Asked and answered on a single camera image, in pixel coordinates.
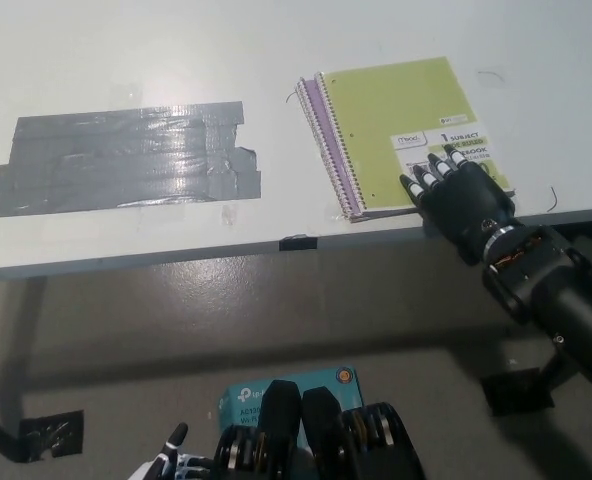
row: notebook spiral binding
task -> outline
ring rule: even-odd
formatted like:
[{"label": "notebook spiral binding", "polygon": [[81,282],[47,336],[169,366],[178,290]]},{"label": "notebook spiral binding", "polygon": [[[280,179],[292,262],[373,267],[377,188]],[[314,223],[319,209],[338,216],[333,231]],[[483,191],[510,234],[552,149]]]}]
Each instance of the notebook spiral binding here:
[{"label": "notebook spiral binding", "polygon": [[309,97],[309,93],[307,93],[307,88],[305,87],[305,79],[301,78],[298,84],[296,85],[296,94],[298,100],[300,101],[300,105],[303,108],[303,112],[305,112],[305,117],[309,122],[309,126],[315,132],[314,137],[316,138],[316,143],[318,144],[318,148],[320,149],[321,155],[323,157],[323,163],[325,164],[327,174],[329,175],[329,178],[332,181],[332,185],[334,186],[336,197],[338,197],[341,209],[343,210],[343,215],[346,218],[351,218],[351,203],[349,201],[349,198],[347,197],[347,193],[343,189],[343,185],[340,180],[338,170],[334,166],[334,161],[332,159],[332,154],[329,150],[329,146],[323,138],[323,131],[320,126],[320,120],[318,119],[318,115],[312,107],[311,98]]},{"label": "notebook spiral binding", "polygon": [[329,92],[327,90],[327,85],[325,84],[325,78],[323,77],[322,73],[317,73],[314,76],[316,83],[318,84],[318,88],[321,91],[321,96],[323,97],[323,103],[325,104],[325,110],[327,111],[327,116],[329,117],[329,121],[332,124],[332,129],[334,130],[334,138],[336,139],[336,143],[338,144],[338,148],[340,150],[340,155],[343,159],[343,163],[345,164],[345,168],[347,169],[349,183],[352,185],[352,190],[356,195],[356,200],[358,205],[361,209],[361,212],[366,209],[365,207],[365,198],[363,197],[363,192],[358,185],[358,179],[356,178],[356,172],[354,172],[354,166],[349,161],[349,152],[347,151],[347,145],[345,144],[345,139],[343,138],[343,134],[340,131],[340,125],[338,123],[338,119],[336,118],[336,113],[334,113],[334,107],[332,106],[332,102],[329,99]]}]

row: spiral notebook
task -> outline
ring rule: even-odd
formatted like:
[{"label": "spiral notebook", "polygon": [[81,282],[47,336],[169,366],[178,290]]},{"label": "spiral notebook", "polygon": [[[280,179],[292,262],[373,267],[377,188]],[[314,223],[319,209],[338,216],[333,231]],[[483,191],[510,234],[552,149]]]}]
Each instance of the spiral notebook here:
[{"label": "spiral notebook", "polygon": [[398,178],[448,143],[511,191],[445,57],[317,73],[296,92],[351,221],[414,211]]}]

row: white table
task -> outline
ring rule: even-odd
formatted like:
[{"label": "white table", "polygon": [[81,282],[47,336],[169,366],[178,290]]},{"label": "white table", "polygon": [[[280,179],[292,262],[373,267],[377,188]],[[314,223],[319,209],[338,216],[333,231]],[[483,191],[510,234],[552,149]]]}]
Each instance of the white table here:
[{"label": "white table", "polygon": [[20,116],[242,100],[263,175],[258,200],[0,218],[0,278],[422,236],[415,214],[344,221],[285,99],[318,70],[442,55],[518,215],[592,220],[592,0],[0,0],[0,164]]}]

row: purple notebook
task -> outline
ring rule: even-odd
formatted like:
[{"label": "purple notebook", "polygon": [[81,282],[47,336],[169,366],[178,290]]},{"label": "purple notebook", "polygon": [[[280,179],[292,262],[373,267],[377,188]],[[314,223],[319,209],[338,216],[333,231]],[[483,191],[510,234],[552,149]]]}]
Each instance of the purple notebook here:
[{"label": "purple notebook", "polygon": [[325,102],[316,80],[301,79],[297,87],[297,93],[321,149],[323,161],[343,208],[343,213],[352,221],[361,220],[362,212],[352,190],[348,173],[345,170],[345,164],[338,143],[336,143],[334,130],[329,121]]}]

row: teal box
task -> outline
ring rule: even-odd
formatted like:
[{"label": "teal box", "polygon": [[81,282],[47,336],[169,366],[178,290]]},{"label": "teal box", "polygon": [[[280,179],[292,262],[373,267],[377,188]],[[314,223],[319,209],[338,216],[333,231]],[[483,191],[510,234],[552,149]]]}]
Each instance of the teal box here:
[{"label": "teal box", "polygon": [[[341,410],[349,410],[363,406],[358,378],[353,367],[329,368],[317,372],[297,373],[280,377],[280,380],[290,380],[298,385],[302,396],[305,390],[317,387],[327,387],[340,403]],[[240,383],[227,388],[218,403],[220,415],[220,429],[224,431],[230,425],[258,425],[258,414],[263,394],[272,379],[256,380]],[[298,446],[309,450],[303,424],[298,432]]]}]

